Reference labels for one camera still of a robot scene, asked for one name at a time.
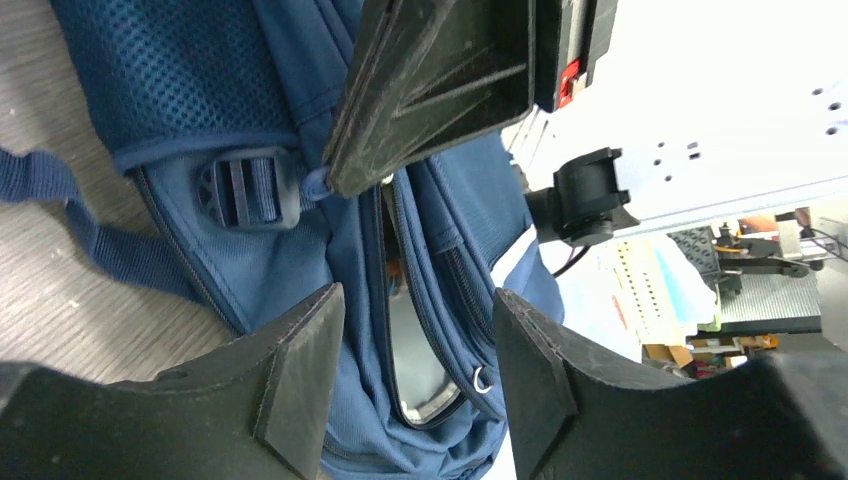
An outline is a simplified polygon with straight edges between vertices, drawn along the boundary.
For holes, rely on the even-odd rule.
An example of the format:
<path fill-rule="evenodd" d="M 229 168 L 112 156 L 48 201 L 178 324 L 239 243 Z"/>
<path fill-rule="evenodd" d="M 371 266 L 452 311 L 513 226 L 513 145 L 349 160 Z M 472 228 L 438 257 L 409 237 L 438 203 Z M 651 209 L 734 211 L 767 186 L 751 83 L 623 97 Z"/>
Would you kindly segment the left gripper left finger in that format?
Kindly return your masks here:
<path fill-rule="evenodd" d="M 5 479 L 314 479 L 345 303 L 320 288 L 278 319 L 148 382 L 1 366 Z"/>

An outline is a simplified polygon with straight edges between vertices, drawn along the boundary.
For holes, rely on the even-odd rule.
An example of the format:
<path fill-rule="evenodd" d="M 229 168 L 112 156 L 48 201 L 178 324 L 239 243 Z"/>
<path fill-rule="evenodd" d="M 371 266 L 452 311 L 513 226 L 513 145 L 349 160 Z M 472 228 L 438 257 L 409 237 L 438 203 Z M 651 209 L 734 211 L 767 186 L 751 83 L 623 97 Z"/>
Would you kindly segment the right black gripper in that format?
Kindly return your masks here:
<path fill-rule="evenodd" d="M 365 2 L 324 150 L 330 189 L 357 196 L 516 123 L 534 101 L 565 107 L 592 84 L 617 10 L 617 0 Z"/>

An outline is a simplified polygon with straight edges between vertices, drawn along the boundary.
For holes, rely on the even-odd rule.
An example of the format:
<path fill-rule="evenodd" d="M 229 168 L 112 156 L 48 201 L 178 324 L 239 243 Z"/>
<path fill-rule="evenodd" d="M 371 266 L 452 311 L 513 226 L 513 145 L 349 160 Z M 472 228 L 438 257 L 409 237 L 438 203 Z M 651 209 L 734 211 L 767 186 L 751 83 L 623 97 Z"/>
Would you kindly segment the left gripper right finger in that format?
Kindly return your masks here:
<path fill-rule="evenodd" d="M 704 379 L 631 361 L 494 299 L 521 479 L 843 479 L 847 356 L 768 354 Z"/>

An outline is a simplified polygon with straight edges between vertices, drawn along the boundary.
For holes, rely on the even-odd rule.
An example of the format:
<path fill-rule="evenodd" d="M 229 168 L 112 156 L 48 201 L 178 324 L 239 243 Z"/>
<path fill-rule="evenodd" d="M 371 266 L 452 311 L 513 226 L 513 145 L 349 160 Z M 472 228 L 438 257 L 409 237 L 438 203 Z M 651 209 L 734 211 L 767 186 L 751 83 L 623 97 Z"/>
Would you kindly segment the navy blue student backpack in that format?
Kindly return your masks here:
<path fill-rule="evenodd" d="M 157 234 L 98 222 L 46 152 L 2 152 L 1 198 L 62 201 L 103 271 L 210 307 L 237 339 L 340 285 L 319 473 L 480 479 L 508 432 L 495 292 L 555 322 L 563 303 L 502 128 L 357 196 L 330 189 L 365 2 L 53 2 L 94 129 Z"/>

